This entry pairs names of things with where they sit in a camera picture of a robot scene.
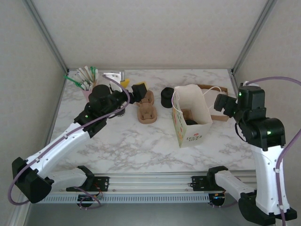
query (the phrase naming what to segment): white wall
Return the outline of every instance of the white wall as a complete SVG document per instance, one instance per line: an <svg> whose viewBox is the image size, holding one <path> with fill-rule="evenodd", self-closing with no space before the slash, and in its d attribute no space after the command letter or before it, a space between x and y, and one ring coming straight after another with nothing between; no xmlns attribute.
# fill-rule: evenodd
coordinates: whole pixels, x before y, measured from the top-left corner
<svg viewBox="0 0 301 226"><path fill-rule="evenodd" d="M69 68L231 68L266 0L34 0Z"/></svg>
<svg viewBox="0 0 301 226"><path fill-rule="evenodd" d="M301 1L279 0L237 74L239 82L269 76L301 81ZM264 81L267 116L279 118L286 143L301 127L301 87L287 81ZM301 139L285 157L289 203L301 213Z"/></svg>
<svg viewBox="0 0 301 226"><path fill-rule="evenodd" d="M7 201L11 162L45 142L63 72L21 0L0 3L0 225L13 211ZM14 192L18 198L18 189Z"/></svg>

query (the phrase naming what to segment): white paper bag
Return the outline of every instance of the white paper bag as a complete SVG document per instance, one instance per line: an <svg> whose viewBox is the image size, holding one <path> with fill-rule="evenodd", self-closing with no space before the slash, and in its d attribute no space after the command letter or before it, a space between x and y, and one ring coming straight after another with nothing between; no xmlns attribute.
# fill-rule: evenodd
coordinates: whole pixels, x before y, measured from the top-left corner
<svg viewBox="0 0 301 226"><path fill-rule="evenodd" d="M202 143L208 133L212 119L202 90L197 85L177 86L173 98L174 128L180 147L196 146ZM190 109L197 125L186 125L181 109Z"/></svg>

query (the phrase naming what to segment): pink cup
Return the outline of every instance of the pink cup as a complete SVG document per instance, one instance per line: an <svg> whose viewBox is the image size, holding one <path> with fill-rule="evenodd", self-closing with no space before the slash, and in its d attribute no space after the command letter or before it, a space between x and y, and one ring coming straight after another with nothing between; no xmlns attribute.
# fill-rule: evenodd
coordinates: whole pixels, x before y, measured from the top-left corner
<svg viewBox="0 0 301 226"><path fill-rule="evenodd" d="M88 103L89 102L89 95L92 93L92 90L88 90L88 91L82 90L82 92L83 92L84 97L86 98L86 101Z"/></svg>

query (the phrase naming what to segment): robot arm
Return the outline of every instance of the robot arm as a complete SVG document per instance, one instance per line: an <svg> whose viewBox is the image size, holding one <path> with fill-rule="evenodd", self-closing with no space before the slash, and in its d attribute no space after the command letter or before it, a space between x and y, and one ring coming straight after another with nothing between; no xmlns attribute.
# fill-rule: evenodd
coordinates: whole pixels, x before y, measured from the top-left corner
<svg viewBox="0 0 301 226"><path fill-rule="evenodd" d="M234 117L246 142L252 145L257 190L245 185L228 170L209 170L209 173L214 174L215 183L237 200L244 218L263 226L274 224L275 218L281 219L280 208L285 213L285 220L297 218L296 211L290 208L286 198L283 164L280 165L279 185L274 171L285 144L284 126L279 119L266 117L264 98L264 90L260 87L241 86L238 100L219 94L214 104L215 110L224 108L225 115ZM279 206L277 186L281 187L282 206Z"/></svg>
<svg viewBox="0 0 301 226"><path fill-rule="evenodd" d="M71 186L89 190L94 180L94 174L86 167L78 166L76 169L62 172L52 172L52 170L76 146L85 143L106 125L107 118L97 119L116 111L128 100L127 94L118 88L114 88L114 86L109 88L106 85L94 87L89 96L89 103L86 104L85 109L74 119L74 123L63 134L26 160L19 157L13 161L14 178L27 167L16 180L15 185L30 202L37 203L44 199L50 191L57 191ZM141 101L147 92L144 84L133 85L132 89L133 93L129 94L131 104Z"/></svg>

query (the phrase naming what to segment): marble tabletop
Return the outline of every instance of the marble tabletop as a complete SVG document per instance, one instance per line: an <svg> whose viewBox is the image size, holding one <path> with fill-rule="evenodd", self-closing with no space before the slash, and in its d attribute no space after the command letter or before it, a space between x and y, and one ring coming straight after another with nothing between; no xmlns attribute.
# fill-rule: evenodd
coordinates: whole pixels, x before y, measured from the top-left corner
<svg viewBox="0 0 301 226"><path fill-rule="evenodd" d="M138 107L129 105L124 116L107 120L100 132L62 159L56 170L69 170L79 165L87 166L93 173L207 171L220 165L230 170L255 169L250 146L236 135L233 119L213 121L201 145L179 148L172 109L164 108L160 102L163 88L188 84L223 86L234 96L226 69L126 70L125 74L130 79L128 88L145 81L153 91L157 121L141 124L137 119ZM52 139L73 122L85 104L81 90L67 81Z"/></svg>

